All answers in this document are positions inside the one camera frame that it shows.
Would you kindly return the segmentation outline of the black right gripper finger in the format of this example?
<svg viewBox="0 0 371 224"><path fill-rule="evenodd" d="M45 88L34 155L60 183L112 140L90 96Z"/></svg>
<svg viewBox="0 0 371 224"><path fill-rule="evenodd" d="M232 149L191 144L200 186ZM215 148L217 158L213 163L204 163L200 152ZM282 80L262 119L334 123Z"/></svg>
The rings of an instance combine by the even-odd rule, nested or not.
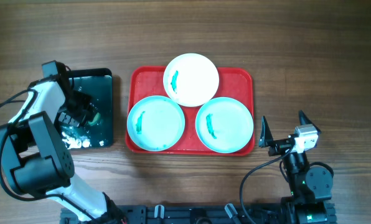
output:
<svg viewBox="0 0 371 224"><path fill-rule="evenodd" d="M259 140L259 147L268 147L271 146L273 142L273 136L270 131L270 127L265 116L261 118L261 134Z"/></svg>
<svg viewBox="0 0 371 224"><path fill-rule="evenodd" d="M301 125L311 124L315 127L318 133L321 133L321 130L306 116L303 110L299 110L298 116L299 116L299 122Z"/></svg>

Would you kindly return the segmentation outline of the green scouring sponge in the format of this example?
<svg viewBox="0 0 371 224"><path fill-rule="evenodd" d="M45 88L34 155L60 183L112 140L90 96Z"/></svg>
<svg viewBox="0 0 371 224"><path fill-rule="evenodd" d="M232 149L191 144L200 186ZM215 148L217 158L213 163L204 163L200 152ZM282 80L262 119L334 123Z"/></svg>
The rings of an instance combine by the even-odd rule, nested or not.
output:
<svg viewBox="0 0 371 224"><path fill-rule="evenodd" d="M94 125L96 125L96 124L99 122L100 118L101 118L101 114L100 114L100 113L97 113L97 114L93 117L92 120L88 121L88 125L89 125L89 126L94 126Z"/></svg>

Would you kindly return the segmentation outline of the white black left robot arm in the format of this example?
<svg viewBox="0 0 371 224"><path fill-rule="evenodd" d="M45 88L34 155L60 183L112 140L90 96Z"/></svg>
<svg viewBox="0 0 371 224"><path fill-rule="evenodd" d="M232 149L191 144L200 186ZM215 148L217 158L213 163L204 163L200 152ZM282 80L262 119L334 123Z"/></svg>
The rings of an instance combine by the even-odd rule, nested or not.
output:
<svg viewBox="0 0 371 224"><path fill-rule="evenodd" d="M0 126L0 184L10 197L32 202L53 200L84 223L126 223L126 215L106 193L90 187L76 173L62 141L59 115L76 117L82 126L96 117L89 96L75 91L68 78L32 82L20 111Z"/></svg>

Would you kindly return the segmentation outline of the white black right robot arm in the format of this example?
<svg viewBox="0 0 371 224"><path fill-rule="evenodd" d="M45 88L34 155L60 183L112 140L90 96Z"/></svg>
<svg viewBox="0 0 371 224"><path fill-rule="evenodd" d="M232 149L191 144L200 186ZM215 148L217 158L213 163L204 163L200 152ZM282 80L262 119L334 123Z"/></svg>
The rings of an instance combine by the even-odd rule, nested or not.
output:
<svg viewBox="0 0 371 224"><path fill-rule="evenodd" d="M265 117L261 119L260 147L267 147L269 156L283 167L291 195L281 199L284 223L329 223L325 203L332 198L334 171L323 162L309 162L306 152L317 147L321 130L299 111L300 125L285 139L273 139Z"/></svg>

